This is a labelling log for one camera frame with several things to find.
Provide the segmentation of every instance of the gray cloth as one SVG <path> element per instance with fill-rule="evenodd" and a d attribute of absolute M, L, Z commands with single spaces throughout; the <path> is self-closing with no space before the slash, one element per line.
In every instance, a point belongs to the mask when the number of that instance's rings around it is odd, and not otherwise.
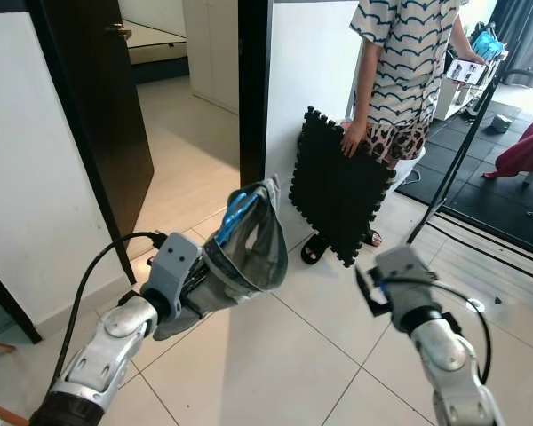
<path fill-rule="evenodd" d="M 205 279 L 183 295 L 181 314 L 155 340 L 163 340 L 192 327 L 210 312 L 241 304 L 281 286 L 288 267 L 288 252 L 282 227 L 276 217 L 280 188 L 276 178 L 249 185 L 229 196 L 231 204 L 241 192 L 256 193 L 251 205 L 229 240 L 220 247 L 215 232 L 203 246 Z"/>

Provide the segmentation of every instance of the red fabric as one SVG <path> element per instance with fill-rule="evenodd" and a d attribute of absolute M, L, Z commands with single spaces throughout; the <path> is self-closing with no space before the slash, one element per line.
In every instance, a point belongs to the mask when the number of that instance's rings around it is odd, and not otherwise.
<path fill-rule="evenodd" d="M 484 173 L 488 179 L 516 176 L 520 171 L 533 171 L 533 123 L 519 141 L 496 160 L 497 171 Z"/>

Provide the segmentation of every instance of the gray curtain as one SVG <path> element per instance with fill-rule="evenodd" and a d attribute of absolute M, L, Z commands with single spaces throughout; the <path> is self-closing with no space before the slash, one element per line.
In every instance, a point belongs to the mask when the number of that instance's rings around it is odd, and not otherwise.
<path fill-rule="evenodd" d="M 511 63 L 509 69 L 530 69 L 533 71 L 533 0 L 499 0 L 491 17 L 496 23 L 496 34 L 503 43 L 507 43 Z M 527 21 L 519 43 L 521 28 Z M 533 87 L 533 79 L 523 75 L 511 75 L 504 81 L 506 84 L 521 84 Z"/>

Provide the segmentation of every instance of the dark wooden door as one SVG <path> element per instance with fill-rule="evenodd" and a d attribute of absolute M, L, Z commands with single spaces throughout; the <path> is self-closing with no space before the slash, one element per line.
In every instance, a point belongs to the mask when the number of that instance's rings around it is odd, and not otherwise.
<path fill-rule="evenodd" d="M 111 236 L 130 233 L 154 174 L 117 0 L 28 0 Z"/>

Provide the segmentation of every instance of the open doorway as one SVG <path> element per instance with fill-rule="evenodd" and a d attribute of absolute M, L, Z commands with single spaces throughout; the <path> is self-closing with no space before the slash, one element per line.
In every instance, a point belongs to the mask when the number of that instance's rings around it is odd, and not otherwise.
<path fill-rule="evenodd" d="M 155 169 L 135 230 L 184 232 L 239 186 L 237 1 L 119 6 Z"/>

